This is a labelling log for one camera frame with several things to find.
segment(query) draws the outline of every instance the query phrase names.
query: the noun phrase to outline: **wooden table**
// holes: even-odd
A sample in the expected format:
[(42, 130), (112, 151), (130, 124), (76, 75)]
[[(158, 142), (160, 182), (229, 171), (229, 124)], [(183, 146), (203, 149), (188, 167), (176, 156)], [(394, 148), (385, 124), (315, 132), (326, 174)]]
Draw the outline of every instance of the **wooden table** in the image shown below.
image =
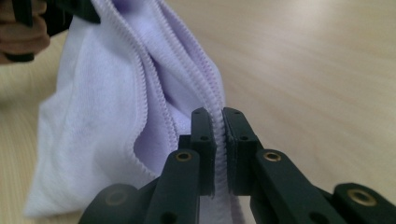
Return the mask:
[[(265, 147), (287, 153), (323, 189), (356, 182), (396, 203), (396, 1), (168, 2)], [(79, 213), (21, 215), (38, 104), (54, 92), (64, 38), (33, 63), (0, 66), (1, 224), (78, 221)]]

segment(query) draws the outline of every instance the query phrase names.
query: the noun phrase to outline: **light wood tabletop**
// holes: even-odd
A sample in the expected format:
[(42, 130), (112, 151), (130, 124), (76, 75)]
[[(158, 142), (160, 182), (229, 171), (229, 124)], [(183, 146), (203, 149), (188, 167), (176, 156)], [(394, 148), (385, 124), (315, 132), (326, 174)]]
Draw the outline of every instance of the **light wood tabletop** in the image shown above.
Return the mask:
[[(396, 203), (396, 1), (168, 2), (265, 147), (327, 191), (355, 182)], [(1, 224), (78, 222), (79, 213), (22, 216), (38, 105), (55, 90), (64, 39), (53, 37), (33, 63), (0, 66)]]

